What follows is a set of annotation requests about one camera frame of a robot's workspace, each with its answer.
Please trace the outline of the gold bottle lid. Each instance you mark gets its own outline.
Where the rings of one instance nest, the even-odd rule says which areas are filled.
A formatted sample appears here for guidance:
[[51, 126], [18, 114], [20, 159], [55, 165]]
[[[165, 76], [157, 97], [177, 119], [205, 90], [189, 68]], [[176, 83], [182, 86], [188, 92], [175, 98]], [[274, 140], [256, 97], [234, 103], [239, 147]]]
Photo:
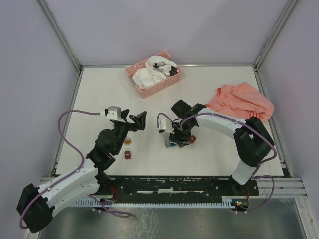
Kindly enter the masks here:
[[132, 140], [130, 139], [130, 138], [126, 138], [125, 140], [124, 140], [124, 145], [125, 146], [130, 146], [132, 144]]

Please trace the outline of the grey pill box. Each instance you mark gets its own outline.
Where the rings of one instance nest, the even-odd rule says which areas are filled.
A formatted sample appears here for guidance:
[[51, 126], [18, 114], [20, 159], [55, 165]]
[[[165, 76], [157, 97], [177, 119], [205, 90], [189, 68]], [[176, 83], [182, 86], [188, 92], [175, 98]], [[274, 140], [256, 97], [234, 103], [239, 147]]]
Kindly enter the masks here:
[[172, 147], [171, 141], [170, 141], [170, 133], [164, 133], [163, 134], [164, 144], [166, 148]]

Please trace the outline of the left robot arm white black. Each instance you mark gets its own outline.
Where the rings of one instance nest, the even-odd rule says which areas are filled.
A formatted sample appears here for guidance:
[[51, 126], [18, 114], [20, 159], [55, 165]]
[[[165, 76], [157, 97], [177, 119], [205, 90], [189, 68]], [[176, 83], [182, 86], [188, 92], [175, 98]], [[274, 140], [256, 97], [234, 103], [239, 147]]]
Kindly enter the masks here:
[[102, 130], [87, 155], [65, 140], [80, 155], [79, 164], [44, 184], [30, 183], [24, 187], [16, 208], [21, 229], [36, 233], [78, 199], [97, 192], [106, 194], [110, 190], [110, 178], [105, 170], [115, 162], [114, 157], [120, 153], [128, 132], [145, 129], [147, 113], [143, 111], [135, 116], [128, 109], [112, 106], [99, 115], [108, 119], [113, 129]]

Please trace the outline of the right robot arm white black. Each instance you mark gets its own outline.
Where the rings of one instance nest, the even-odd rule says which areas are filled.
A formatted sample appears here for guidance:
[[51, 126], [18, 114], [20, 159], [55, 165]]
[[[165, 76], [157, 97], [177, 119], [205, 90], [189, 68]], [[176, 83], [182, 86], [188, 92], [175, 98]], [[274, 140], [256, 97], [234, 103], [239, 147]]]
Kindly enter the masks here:
[[240, 119], [218, 113], [203, 104], [193, 107], [183, 100], [171, 108], [179, 122], [171, 123], [168, 143], [182, 148], [194, 142], [191, 131], [202, 127], [221, 133], [234, 140], [239, 163], [229, 178], [229, 190], [240, 195], [261, 165], [277, 157], [275, 143], [257, 117]]

